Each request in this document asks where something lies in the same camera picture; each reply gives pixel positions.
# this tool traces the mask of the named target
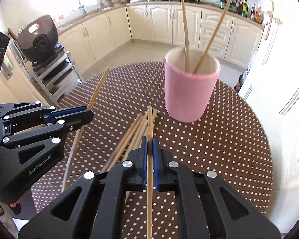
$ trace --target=polka dot tablecloth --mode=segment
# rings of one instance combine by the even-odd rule
[[[60,107],[88,104],[99,74],[77,86]],[[216,171],[261,213],[266,212],[272,187],[272,160],[266,135],[249,106],[218,81],[203,116],[193,123],[170,117],[164,101],[162,62],[127,64],[110,71],[94,106],[94,119],[84,129],[73,155],[65,187],[84,172],[100,172],[125,131],[148,105],[158,109],[154,136],[160,147],[195,172]],[[60,194],[75,133],[69,133],[65,157],[34,186],[37,210]],[[174,193],[154,191],[153,237],[178,238]],[[124,208],[122,238],[146,237],[146,191],[133,192]]]

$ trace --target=floor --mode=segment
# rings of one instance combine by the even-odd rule
[[[89,79],[94,75],[105,71],[108,68],[114,68],[120,65],[141,62],[141,61],[163,61],[168,50],[173,48],[169,44],[145,44],[145,43],[129,43],[124,45],[118,51],[114,51],[108,59],[103,60],[101,63],[96,63],[90,69],[83,73],[85,79]],[[227,66],[221,62],[221,71],[219,79],[230,87],[237,84],[240,74],[244,72],[243,68]]]

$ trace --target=faucet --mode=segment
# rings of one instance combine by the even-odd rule
[[[85,9],[84,9],[85,5],[81,5],[80,0],[79,0],[79,5],[80,5],[80,7],[79,7],[78,9],[82,8],[82,10],[83,10],[83,15],[84,15],[84,17],[86,17],[88,14],[86,13],[86,11],[85,11]]]

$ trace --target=drawer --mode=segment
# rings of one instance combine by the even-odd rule
[[[220,17],[222,16],[222,13],[208,10],[208,9],[202,9],[202,23],[210,24],[213,26],[217,26]],[[224,21],[222,22],[221,28],[231,30],[233,16],[226,15],[224,18]]]
[[[208,45],[209,40],[200,38],[198,49],[204,51]],[[224,59],[227,51],[227,46],[213,42],[208,50],[208,53],[214,57]]]
[[[211,37],[213,36],[215,29],[216,29],[215,26],[202,23],[200,38],[211,40]],[[214,41],[221,45],[228,46],[229,37],[230,37],[230,30],[220,28],[216,34]]]

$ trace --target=cream cabinet door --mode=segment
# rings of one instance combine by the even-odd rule
[[[96,61],[114,50],[114,41],[106,13],[82,23]]]
[[[262,32],[261,28],[234,17],[225,60],[246,68],[258,49]]]
[[[171,5],[147,5],[150,40],[173,43],[173,23]]]
[[[202,9],[200,7],[185,6],[189,46],[198,49],[199,32],[201,26]],[[182,7],[180,5],[172,5],[173,10],[173,44],[184,46],[184,24]]]
[[[222,13],[208,10],[208,9],[202,9],[202,23],[206,23],[209,25],[217,26],[220,17],[222,16]],[[222,22],[221,28],[231,30],[233,16],[226,15],[224,18],[224,21]]]
[[[150,40],[146,5],[127,6],[132,39]]]
[[[206,49],[208,43],[209,43],[209,40],[200,38],[198,49],[204,51]],[[227,46],[221,45],[217,42],[213,42],[209,48],[208,53],[214,57],[224,59],[226,50],[227,50]]]
[[[213,36],[215,29],[216,27],[214,26],[202,23],[200,37],[207,40],[211,40],[211,37]],[[214,41],[219,44],[225,45],[227,47],[229,42],[229,37],[230,37],[230,30],[220,28],[216,34]]]
[[[109,11],[106,15],[110,24],[110,31],[114,39],[115,48],[132,39],[125,6]]]
[[[70,51],[81,74],[96,63],[82,24],[61,34],[58,42],[64,46],[65,51]]]

